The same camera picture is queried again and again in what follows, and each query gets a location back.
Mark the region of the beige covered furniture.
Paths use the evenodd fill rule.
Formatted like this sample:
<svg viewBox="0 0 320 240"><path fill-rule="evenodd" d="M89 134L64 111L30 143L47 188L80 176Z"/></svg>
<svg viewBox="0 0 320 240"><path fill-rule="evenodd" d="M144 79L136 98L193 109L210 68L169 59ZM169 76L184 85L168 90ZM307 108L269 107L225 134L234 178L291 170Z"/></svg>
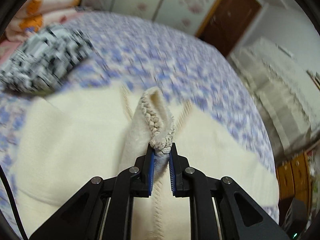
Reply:
<svg viewBox="0 0 320 240"><path fill-rule="evenodd" d="M288 51L261 37L228 61L254 100L276 162L319 137L319 89Z"/></svg>

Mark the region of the rolled bear print quilt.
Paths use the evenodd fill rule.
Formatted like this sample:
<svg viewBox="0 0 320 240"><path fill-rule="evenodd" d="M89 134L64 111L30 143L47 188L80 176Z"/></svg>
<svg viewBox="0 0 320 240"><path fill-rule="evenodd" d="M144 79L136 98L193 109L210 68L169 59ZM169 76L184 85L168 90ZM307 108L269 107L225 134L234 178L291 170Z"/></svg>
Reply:
<svg viewBox="0 0 320 240"><path fill-rule="evenodd" d="M81 0L27 0L5 30L11 42L23 42L52 23L63 23L77 14Z"/></svg>

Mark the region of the dark wooden door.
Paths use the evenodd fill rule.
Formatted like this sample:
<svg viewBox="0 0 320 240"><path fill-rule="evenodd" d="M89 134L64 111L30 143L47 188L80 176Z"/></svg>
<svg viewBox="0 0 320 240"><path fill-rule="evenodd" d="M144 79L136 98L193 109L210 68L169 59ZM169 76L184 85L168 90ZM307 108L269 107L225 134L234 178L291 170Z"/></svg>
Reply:
<svg viewBox="0 0 320 240"><path fill-rule="evenodd" d="M260 9L257 0L216 0L196 37L227 57Z"/></svg>

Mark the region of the orange wooden drawer cabinet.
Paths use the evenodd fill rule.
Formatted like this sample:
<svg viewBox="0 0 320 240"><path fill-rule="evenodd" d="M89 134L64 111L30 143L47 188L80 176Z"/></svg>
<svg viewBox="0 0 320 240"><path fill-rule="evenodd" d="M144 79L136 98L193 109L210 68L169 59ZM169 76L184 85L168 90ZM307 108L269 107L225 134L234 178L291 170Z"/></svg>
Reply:
<svg viewBox="0 0 320 240"><path fill-rule="evenodd" d="M296 154L276 168L279 184L279 199L295 197L302 201L307 210L311 203L311 178L306 152Z"/></svg>

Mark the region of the black white folded garment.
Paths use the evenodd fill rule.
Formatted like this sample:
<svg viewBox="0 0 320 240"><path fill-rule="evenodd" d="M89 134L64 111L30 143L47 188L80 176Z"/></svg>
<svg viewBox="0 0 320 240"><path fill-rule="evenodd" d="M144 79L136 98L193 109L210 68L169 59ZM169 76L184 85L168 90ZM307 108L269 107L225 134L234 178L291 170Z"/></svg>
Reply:
<svg viewBox="0 0 320 240"><path fill-rule="evenodd" d="M87 35L51 24L23 42L1 66L1 83L22 93L50 93L93 53Z"/></svg>

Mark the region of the purple cat print blanket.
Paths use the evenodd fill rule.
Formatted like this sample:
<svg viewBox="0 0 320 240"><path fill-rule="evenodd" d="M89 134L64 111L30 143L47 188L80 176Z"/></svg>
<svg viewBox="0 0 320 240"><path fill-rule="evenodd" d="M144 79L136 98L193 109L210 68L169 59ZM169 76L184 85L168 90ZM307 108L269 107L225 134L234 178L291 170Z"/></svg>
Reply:
<svg viewBox="0 0 320 240"><path fill-rule="evenodd" d="M155 151L152 195L134 220L188 223L171 192L171 146L204 174L229 176L275 221L279 190L271 145L247 90L214 47L165 25L108 12L62 24L93 53L57 90L22 93L1 83L1 155L18 213L34 232L91 178L117 176Z"/></svg>

